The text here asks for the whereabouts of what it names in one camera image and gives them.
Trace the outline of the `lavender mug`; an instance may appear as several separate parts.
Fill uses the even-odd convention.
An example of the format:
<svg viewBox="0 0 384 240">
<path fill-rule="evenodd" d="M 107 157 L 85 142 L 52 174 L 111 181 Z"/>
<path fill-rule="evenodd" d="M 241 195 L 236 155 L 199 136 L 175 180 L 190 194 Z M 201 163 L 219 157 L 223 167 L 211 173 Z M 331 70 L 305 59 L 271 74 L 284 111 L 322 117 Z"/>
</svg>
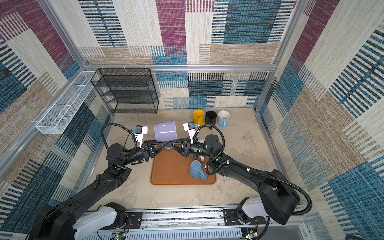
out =
<svg viewBox="0 0 384 240">
<path fill-rule="evenodd" d="M 155 124 L 154 130 L 157 142 L 169 142 L 178 139 L 175 121 Z"/>
</svg>

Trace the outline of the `teal blue mug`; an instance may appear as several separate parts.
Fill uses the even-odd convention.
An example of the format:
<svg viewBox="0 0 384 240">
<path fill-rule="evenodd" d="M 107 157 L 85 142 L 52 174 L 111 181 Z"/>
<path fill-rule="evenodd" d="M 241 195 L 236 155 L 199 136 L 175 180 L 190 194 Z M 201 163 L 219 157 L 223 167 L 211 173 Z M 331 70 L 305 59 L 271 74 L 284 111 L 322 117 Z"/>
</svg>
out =
<svg viewBox="0 0 384 240">
<path fill-rule="evenodd" d="M 203 179 L 204 181 L 208 179 L 199 161 L 193 161 L 191 163 L 189 174 L 193 179 Z"/>
</svg>

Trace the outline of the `yellow mug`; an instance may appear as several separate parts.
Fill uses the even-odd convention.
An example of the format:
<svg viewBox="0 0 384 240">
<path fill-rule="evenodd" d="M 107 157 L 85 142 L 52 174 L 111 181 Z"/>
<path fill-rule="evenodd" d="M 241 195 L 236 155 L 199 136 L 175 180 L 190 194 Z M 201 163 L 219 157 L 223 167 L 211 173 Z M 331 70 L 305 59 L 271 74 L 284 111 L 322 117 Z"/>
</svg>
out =
<svg viewBox="0 0 384 240">
<path fill-rule="evenodd" d="M 195 125 L 202 126 L 205 121 L 205 112 L 202 110 L 195 110 L 193 112 L 193 122 Z"/>
</svg>

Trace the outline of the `black mug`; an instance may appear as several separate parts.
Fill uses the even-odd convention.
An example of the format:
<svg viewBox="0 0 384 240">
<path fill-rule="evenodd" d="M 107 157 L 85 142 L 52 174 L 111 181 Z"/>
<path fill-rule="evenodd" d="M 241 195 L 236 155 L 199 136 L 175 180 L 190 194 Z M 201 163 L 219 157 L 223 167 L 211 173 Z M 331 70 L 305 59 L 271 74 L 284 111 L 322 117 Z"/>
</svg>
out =
<svg viewBox="0 0 384 240">
<path fill-rule="evenodd" d="M 205 124 L 215 126 L 217 121 L 217 113 L 215 111 L 207 111 L 205 114 Z"/>
</svg>

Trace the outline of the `light blue mug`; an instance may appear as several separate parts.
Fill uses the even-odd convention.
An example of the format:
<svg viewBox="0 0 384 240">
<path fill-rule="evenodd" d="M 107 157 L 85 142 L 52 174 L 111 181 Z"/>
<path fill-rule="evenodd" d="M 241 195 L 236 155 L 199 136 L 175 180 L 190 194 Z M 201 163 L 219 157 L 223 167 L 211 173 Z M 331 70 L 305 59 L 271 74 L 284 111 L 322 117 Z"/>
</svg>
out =
<svg viewBox="0 0 384 240">
<path fill-rule="evenodd" d="M 224 128 L 228 125 L 231 114 L 228 111 L 221 110 L 218 112 L 218 124 Z"/>
</svg>

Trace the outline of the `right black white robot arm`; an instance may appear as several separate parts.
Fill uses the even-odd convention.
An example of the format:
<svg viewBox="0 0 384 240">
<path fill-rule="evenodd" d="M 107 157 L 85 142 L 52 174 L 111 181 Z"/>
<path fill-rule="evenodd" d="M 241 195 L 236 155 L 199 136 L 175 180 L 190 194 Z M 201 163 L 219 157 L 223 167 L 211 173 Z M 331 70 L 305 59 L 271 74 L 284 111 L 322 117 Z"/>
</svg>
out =
<svg viewBox="0 0 384 240">
<path fill-rule="evenodd" d="M 237 216 L 242 224 L 250 223 L 255 217 L 266 216 L 284 225 L 291 216 L 303 215 L 312 207 L 311 202 L 307 201 L 307 207 L 297 211 L 301 200 L 299 195 L 308 197 L 303 189 L 290 183 L 278 170 L 266 172 L 237 162 L 224 153 L 225 141 L 219 140 L 216 135 L 208 135 L 203 143 L 195 138 L 185 138 L 171 141 L 168 145 L 184 157 L 193 155 L 208 158 L 204 173 L 233 178 L 259 194 L 259 200 L 246 197 L 237 206 Z"/>
</svg>

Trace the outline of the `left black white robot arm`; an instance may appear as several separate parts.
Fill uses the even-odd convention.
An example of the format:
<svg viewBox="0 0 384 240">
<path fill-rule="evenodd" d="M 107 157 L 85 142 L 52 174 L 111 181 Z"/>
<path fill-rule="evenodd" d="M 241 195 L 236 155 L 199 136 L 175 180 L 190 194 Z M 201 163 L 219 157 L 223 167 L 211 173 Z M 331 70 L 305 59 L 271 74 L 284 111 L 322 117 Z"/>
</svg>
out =
<svg viewBox="0 0 384 240">
<path fill-rule="evenodd" d="M 104 227 L 122 228 L 127 221 L 125 207 L 112 203 L 100 211 L 84 213 L 108 193 L 119 188 L 129 177 L 128 165 L 139 164 L 157 156 L 166 146 L 185 153 L 181 142 L 146 141 L 142 147 L 128 150 L 120 144 L 109 146 L 106 159 L 109 166 L 79 193 L 55 205 L 47 205 L 37 213 L 27 240 L 81 240 Z"/>
</svg>

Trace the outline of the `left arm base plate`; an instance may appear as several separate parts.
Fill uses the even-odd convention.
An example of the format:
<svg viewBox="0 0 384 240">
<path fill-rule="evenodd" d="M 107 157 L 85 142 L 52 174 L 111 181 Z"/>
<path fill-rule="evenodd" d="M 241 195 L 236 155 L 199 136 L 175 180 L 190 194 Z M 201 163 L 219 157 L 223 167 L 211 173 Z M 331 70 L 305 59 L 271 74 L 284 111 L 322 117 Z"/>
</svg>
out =
<svg viewBox="0 0 384 240">
<path fill-rule="evenodd" d="M 112 225 L 102 228 L 101 230 L 128 230 L 139 229 L 142 223 L 142 212 L 125 212 L 118 213 L 117 218 Z"/>
</svg>

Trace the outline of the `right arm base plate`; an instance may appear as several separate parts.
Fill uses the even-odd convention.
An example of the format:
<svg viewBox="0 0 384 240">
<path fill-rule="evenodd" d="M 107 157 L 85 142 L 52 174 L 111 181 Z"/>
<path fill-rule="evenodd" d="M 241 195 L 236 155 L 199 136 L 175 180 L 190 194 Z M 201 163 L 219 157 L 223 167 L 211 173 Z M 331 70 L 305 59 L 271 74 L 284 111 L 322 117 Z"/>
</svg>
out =
<svg viewBox="0 0 384 240">
<path fill-rule="evenodd" d="M 256 217 L 250 220 L 248 223 L 243 223 L 235 209 L 223 209 L 219 213 L 220 217 L 224 219 L 226 226 L 235 226 L 235 225 L 265 225 L 267 223 L 266 218 Z"/>
</svg>

